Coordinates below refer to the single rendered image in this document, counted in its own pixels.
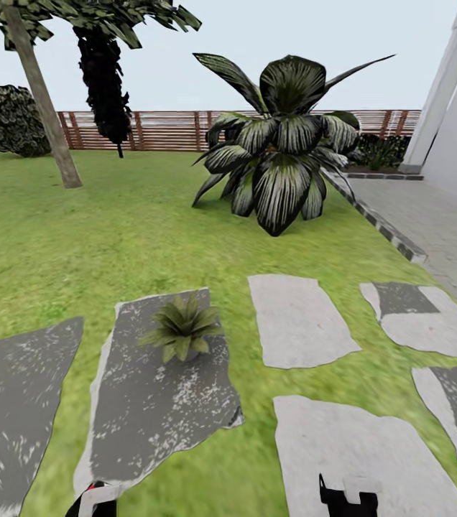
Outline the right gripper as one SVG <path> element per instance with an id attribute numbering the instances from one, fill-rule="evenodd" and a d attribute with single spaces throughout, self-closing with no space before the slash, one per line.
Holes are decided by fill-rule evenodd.
<path id="1" fill-rule="evenodd" d="M 319 474 L 320 499 L 327 503 L 330 517 L 377 517 L 377 499 L 372 493 L 361 492 L 360 504 L 350 504 L 343 490 L 327 489 Z"/>

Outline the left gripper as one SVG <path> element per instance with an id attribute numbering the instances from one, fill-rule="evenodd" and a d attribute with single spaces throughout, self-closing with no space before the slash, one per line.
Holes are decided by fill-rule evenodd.
<path id="1" fill-rule="evenodd" d="M 79 498 L 76 498 L 77 501 L 68 509 L 68 512 L 65 514 L 65 517 L 78 517 L 78 512 L 80 510 L 80 495 Z M 109 502 L 97 503 L 97 509 L 94 511 L 92 517 L 116 517 L 116 500 L 110 500 Z"/>

